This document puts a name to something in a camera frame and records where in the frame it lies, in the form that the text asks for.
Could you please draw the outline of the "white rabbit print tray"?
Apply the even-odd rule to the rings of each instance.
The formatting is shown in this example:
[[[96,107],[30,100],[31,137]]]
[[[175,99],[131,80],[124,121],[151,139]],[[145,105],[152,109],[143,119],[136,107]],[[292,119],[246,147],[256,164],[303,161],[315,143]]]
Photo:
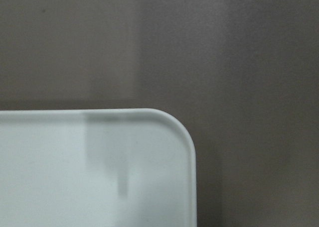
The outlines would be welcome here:
[[[2,111],[3,227],[195,227],[189,132],[156,109]]]

